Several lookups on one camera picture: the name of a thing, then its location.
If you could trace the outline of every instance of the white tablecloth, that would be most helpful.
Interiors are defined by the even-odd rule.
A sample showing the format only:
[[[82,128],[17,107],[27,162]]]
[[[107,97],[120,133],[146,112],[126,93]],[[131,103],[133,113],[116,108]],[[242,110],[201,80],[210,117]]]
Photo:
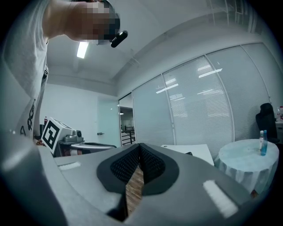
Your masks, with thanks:
[[[215,166],[235,179],[249,192],[262,193],[268,189],[278,165],[279,150],[268,142],[265,156],[259,152],[258,139],[229,143],[220,149]]]

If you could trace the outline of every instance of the machine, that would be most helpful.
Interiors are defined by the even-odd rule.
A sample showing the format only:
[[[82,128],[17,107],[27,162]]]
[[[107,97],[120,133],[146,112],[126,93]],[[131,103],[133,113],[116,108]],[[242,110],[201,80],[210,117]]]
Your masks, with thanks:
[[[26,137],[1,133],[1,177],[13,213],[41,225],[241,225],[264,196],[248,192],[209,163],[166,148],[134,144],[53,158]],[[128,216],[126,184],[138,165],[142,200]]]
[[[41,139],[54,157],[90,154],[116,148],[114,145],[85,142],[80,130],[52,117],[49,117]]]

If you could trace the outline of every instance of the doorway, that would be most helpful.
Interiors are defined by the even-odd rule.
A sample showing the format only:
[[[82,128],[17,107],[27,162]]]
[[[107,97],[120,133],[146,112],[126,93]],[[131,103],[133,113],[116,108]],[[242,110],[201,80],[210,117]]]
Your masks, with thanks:
[[[119,100],[122,146],[136,143],[132,93]]]
[[[98,97],[96,121],[98,142],[120,147],[118,100],[115,98]]]

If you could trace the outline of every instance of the ceiling light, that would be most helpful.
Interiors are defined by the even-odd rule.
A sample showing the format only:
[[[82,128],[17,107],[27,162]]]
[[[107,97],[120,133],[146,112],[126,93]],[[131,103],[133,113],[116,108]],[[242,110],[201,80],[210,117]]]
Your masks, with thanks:
[[[202,78],[202,77],[204,77],[204,76],[208,76],[208,75],[214,74],[214,73],[216,73],[216,72],[220,72],[220,71],[222,71],[222,68],[221,68],[221,69],[218,69],[218,70],[215,70],[215,71],[211,71],[211,72],[202,74],[202,75],[199,76],[199,79]]]
[[[76,56],[84,59],[87,48],[88,48],[88,42],[80,42],[78,53]]]
[[[162,90],[160,90],[160,91],[158,91],[158,92],[156,92],[156,93],[159,94],[159,93],[161,93],[161,92],[163,92],[163,91],[165,91],[165,90],[171,89],[171,88],[176,87],[176,86],[178,86],[178,85],[179,85],[179,84],[175,84],[175,85],[173,85],[173,86],[170,86],[170,87],[167,87],[167,88],[165,88],[165,89],[162,89]]]

